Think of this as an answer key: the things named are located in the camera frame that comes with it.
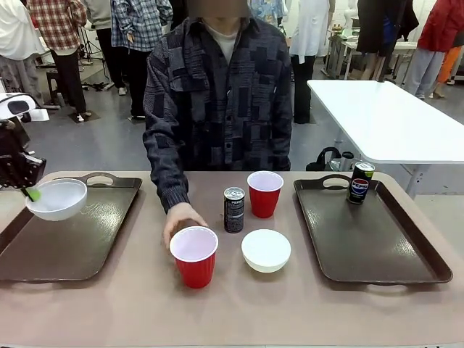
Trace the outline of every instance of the pepsi logo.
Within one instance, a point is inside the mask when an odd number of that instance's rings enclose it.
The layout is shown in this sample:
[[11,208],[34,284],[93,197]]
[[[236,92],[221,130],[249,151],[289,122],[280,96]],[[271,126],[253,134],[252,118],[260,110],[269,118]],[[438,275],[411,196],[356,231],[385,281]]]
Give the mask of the pepsi logo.
[[355,194],[364,194],[369,189],[369,182],[364,179],[354,179],[351,188]]

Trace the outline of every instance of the orange pants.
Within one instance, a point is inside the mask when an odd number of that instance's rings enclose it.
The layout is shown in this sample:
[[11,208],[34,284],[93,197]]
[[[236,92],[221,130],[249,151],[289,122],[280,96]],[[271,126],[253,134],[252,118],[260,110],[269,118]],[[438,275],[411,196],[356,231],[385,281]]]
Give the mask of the orange pants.
[[456,60],[461,52],[460,47],[453,47],[444,56],[442,69],[438,75],[438,82],[446,83],[451,75],[452,67],[455,66]]

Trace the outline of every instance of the brown tabletop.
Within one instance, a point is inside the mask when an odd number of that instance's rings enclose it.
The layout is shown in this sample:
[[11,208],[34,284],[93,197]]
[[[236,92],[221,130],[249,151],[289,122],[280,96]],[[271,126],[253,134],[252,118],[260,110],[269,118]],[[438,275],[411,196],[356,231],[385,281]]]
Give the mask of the brown tabletop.
[[[44,180],[81,176],[55,173]],[[423,229],[455,277],[424,288],[340,286],[315,261],[293,181],[325,173],[284,173],[274,217],[252,217],[223,230],[223,191],[246,188],[247,173],[189,173],[192,204],[219,236],[216,268],[205,289],[186,289],[160,241],[165,221],[145,172],[116,172],[144,183],[103,271],[92,281],[0,284],[0,342],[57,347],[154,345],[408,345],[464,341],[464,262],[389,176],[376,174]],[[12,199],[3,228],[22,208]],[[252,271],[241,240],[258,228],[283,233],[289,263],[274,274]]]

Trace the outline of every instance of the red jacket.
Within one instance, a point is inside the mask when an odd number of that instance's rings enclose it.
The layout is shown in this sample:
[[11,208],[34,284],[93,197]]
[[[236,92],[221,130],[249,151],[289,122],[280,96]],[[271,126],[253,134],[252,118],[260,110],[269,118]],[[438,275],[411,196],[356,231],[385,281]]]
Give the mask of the red jacket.
[[418,47],[434,52],[452,48],[457,33],[464,29],[464,0],[437,0],[423,27]]

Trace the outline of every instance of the small white bowl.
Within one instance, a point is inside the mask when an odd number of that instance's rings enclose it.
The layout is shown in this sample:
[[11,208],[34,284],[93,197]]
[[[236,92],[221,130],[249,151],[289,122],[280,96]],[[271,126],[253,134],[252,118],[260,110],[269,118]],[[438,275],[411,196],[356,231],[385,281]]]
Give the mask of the small white bowl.
[[251,268],[261,273],[272,273],[289,261],[291,245],[279,232],[256,230],[245,236],[241,252]]
[[26,207],[43,220],[69,219],[86,205],[87,185],[76,179],[56,179],[42,183],[35,189],[41,193],[41,197],[37,202],[26,197]]

